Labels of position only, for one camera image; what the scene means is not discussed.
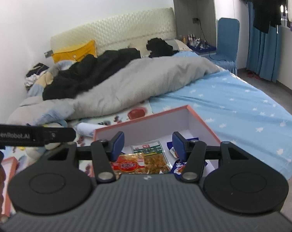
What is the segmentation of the pink box lid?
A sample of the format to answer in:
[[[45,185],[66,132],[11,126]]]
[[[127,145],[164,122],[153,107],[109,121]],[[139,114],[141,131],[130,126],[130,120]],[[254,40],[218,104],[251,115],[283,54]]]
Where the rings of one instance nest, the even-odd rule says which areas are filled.
[[[8,184],[12,177],[15,175],[16,168],[18,166],[18,161],[15,157],[9,157],[2,161],[2,166],[4,168],[6,179],[4,182],[4,189],[3,189],[3,204],[2,204],[2,215],[5,217],[10,217],[11,213],[11,201],[8,196]]]

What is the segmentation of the blue chair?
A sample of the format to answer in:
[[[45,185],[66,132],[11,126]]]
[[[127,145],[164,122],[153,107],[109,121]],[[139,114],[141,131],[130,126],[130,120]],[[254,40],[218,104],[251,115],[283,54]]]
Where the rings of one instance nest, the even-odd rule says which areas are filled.
[[[237,75],[237,52],[240,23],[233,18],[220,18],[218,21],[217,50],[207,55],[214,64]]]

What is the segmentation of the clothes heap by wall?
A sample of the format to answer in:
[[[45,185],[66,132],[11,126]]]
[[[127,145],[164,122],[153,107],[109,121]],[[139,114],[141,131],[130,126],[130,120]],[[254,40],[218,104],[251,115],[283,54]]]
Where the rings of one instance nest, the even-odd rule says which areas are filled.
[[[25,75],[24,85],[27,91],[34,85],[34,83],[39,79],[41,75],[43,75],[49,66],[38,63],[34,65]]]

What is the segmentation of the white blue plush toy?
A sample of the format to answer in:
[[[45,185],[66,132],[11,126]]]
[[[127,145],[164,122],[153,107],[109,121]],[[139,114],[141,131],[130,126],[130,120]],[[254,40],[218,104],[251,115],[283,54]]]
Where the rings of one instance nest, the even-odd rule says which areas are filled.
[[[76,133],[72,128],[58,123],[44,126],[26,125],[18,136],[18,144],[14,145],[24,151],[30,159],[38,160],[45,152],[59,147],[62,143],[73,141]]]

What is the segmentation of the grey duvet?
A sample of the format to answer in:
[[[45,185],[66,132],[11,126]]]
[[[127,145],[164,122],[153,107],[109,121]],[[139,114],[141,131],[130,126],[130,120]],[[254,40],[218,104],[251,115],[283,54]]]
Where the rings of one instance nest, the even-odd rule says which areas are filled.
[[[29,97],[9,116],[7,123],[33,125],[34,120],[57,105],[74,108],[67,120],[110,115],[220,71],[219,66],[200,56],[135,59],[74,99],[44,101],[40,96]]]

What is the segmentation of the green clear pickle snack packet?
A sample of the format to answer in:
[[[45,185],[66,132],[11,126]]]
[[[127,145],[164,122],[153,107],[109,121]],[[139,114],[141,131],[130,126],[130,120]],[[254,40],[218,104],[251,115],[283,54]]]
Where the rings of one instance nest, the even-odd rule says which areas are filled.
[[[135,154],[143,155],[147,174],[170,173],[171,165],[167,161],[162,145],[158,140],[131,145],[131,149]]]

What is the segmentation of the black clothing pile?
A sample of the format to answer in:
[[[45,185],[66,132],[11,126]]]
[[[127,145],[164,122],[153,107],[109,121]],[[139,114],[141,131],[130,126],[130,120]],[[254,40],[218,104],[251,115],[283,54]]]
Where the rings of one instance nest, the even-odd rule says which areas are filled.
[[[107,50],[97,58],[88,54],[69,69],[58,72],[52,83],[45,87],[43,100],[75,98],[140,57],[136,48]]]

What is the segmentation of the light blue star bedsheet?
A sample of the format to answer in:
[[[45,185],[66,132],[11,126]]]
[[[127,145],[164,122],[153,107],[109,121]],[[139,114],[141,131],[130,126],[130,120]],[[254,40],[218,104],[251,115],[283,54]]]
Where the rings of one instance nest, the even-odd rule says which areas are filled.
[[[292,177],[292,115],[279,103],[198,55],[150,58],[166,94],[150,99],[154,113],[189,105],[222,141]]]

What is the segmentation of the brown red jerky snack packet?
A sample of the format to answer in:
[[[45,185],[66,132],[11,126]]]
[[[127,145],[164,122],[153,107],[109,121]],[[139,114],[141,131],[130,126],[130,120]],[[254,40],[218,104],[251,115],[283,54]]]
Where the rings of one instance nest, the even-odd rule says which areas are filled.
[[[114,172],[118,175],[122,173],[146,174],[144,156],[141,153],[121,154],[111,165]]]

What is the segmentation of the blue curtain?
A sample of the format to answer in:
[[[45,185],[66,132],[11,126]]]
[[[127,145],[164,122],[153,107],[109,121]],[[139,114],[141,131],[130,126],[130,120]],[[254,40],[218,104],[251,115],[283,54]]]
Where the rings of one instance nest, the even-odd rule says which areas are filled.
[[[282,27],[270,27],[267,34],[253,26],[254,8],[248,3],[249,49],[246,68],[260,78],[276,82],[280,67]]]

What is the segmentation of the yellow pillow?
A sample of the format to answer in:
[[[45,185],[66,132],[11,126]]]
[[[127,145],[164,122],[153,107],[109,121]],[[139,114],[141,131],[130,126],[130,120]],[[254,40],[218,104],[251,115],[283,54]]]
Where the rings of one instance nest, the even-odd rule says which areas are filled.
[[[52,54],[52,59],[54,63],[58,63],[64,60],[79,62],[87,55],[93,55],[94,57],[97,57],[95,40],[91,40],[85,44],[77,44],[56,50]]]

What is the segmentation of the white spray bottle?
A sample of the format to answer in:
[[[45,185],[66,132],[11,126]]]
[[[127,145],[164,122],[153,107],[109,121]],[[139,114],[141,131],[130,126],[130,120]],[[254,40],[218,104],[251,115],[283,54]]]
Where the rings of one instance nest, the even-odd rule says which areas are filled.
[[[97,129],[101,129],[105,125],[90,124],[90,123],[79,123],[76,125],[76,132],[80,136],[93,137]]]

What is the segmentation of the blue spicy cabbage snack packet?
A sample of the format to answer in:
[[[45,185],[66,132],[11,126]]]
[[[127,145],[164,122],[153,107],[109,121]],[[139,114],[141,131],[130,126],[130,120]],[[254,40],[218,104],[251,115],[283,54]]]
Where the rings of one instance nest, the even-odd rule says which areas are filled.
[[[193,142],[196,142],[196,141],[199,141],[199,138],[198,137],[194,137],[194,138],[189,138],[187,139],[187,142],[185,144],[182,144],[182,142],[179,142],[179,141],[176,141],[176,143],[180,143],[180,148],[179,148],[179,151],[181,153],[181,157],[185,157],[186,156],[186,148],[185,146],[188,145],[191,141]],[[182,161],[179,157],[179,154],[178,154],[178,150],[176,150],[173,146],[173,142],[172,141],[169,141],[166,143],[167,145],[167,148],[170,152],[170,154],[175,158],[175,162],[173,163],[173,166],[172,166],[172,169],[171,169],[171,173],[174,174],[174,176],[177,178],[177,179],[180,179],[181,178],[181,174],[185,168],[185,165],[186,165],[186,161]]]

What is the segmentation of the small black garment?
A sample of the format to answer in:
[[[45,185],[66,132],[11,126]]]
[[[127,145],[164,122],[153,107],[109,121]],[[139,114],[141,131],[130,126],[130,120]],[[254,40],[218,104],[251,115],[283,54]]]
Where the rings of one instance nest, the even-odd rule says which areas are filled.
[[[179,52],[161,38],[150,39],[147,42],[146,49],[150,52],[149,58],[170,57]]]

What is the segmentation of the fruit print bed mat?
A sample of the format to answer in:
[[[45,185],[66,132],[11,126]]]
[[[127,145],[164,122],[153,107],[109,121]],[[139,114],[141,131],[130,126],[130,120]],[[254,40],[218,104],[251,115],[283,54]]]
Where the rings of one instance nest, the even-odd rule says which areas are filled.
[[[145,100],[136,104],[133,107],[124,109],[123,111],[117,112],[115,114],[105,115],[101,117],[75,119],[69,121],[59,120],[55,123],[46,124],[45,127],[72,127],[73,129],[76,129],[79,123],[112,126],[150,114],[152,114],[150,102],[148,100]],[[5,159],[14,157],[18,161],[17,171],[19,172],[36,162],[50,148],[56,148],[58,146],[58,144],[50,144],[47,147],[38,148],[6,147],[6,149],[3,151],[3,154]]]

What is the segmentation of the pink open storage box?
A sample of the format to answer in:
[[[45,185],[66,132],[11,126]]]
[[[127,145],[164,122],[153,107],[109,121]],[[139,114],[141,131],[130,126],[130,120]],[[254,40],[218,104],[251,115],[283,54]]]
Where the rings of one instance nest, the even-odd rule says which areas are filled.
[[[131,145],[158,140],[162,145],[167,161],[171,165],[171,169],[175,158],[170,154],[166,143],[172,141],[173,132],[179,132],[185,139],[198,137],[199,141],[203,141],[207,146],[220,146],[220,140],[216,134],[188,105],[97,129],[94,133],[94,141],[100,139],[111,140],[119,131],[122,131],[125,136],[121,154],[134,154]],[[203,173],[209,173],[213,170],[211,159],[205,156]]]

